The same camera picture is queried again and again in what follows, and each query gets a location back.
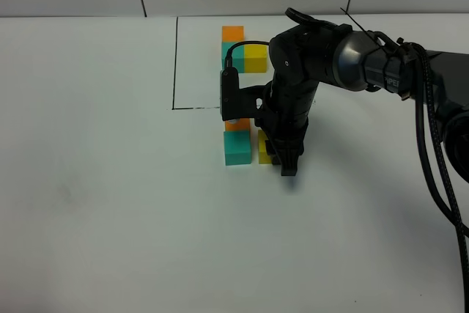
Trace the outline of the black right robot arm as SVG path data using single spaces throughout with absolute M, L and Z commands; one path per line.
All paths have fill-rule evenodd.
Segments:
M 319 84 L 351 92 L 383 89 L 428 108 L 436 141 L 457 173 L 468 177 L 468 56 L 428 51 L 382 32 L 286 11 L 295 26 L 269 44 L 274 69 L 262 129 L 284 176 L 298 170 L 308 115 Z

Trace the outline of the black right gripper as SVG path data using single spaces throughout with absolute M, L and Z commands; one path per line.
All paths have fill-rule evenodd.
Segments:
M 269 44 L 274 69 L 267 107 L 276 114 L 275 126 L 264 123 L 265 149 L 282 177 L 294 177 L 303 140 L 294 139 L 307 124 L 312 100 L 320 83 L 336 86 L 338 29 L 289 29 Z

